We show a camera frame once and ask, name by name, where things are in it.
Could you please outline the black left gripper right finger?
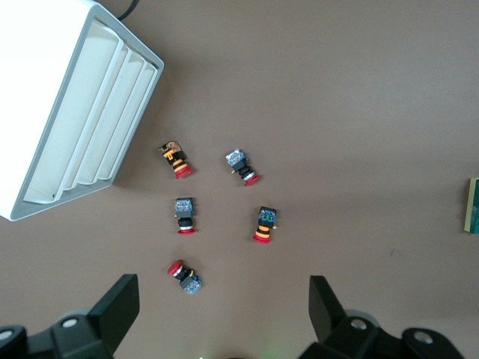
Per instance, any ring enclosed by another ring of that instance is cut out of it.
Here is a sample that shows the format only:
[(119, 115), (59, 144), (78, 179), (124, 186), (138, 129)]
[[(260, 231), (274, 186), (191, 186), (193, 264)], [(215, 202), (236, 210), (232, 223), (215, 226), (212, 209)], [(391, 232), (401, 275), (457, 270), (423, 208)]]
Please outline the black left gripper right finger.
[(345, 310), (324, 276), (309, 281), (308, 312), (317, 341), (300, 358), (462, 358), (444, 335), (407, 328), (401, 337), (383, 330), (371, 315)]

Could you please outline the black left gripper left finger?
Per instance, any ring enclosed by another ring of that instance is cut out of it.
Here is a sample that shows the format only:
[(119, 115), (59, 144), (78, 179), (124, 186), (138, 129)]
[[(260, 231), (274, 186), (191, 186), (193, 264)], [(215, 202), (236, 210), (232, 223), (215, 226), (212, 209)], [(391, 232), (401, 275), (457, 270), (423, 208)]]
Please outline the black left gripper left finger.
[(93, 307), (71, 310), (40, 333), (1, 326), (1, 357), (113, 358), (138, 314), (138, 276), (124, 274)]

